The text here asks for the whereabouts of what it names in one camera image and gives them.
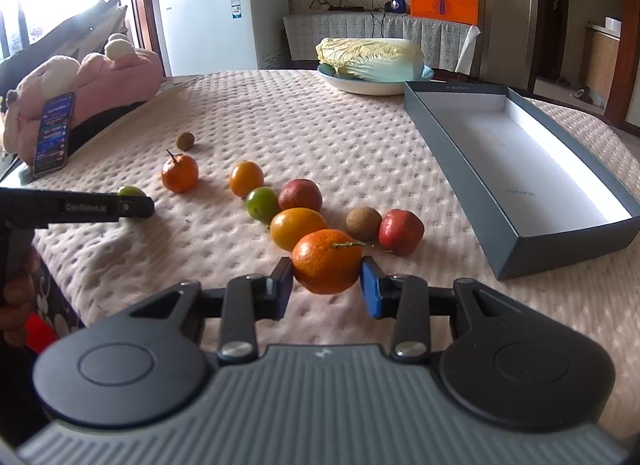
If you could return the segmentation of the person left hand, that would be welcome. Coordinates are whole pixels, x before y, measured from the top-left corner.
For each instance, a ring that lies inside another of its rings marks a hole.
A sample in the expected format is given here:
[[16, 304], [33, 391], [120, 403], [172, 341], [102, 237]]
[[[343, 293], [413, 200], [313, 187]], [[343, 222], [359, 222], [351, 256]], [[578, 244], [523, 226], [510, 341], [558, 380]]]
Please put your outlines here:
[[0, 309], [0, 329], [3, 341], [12, 347], [22, 347], [26, 341], [26, 321], [32, 311], [35, 286], [32, 276], [39, 270], [40, 258], [31, 248], [23, 263], [23, 269], [6, 281], [2, 291], [4, 304]]

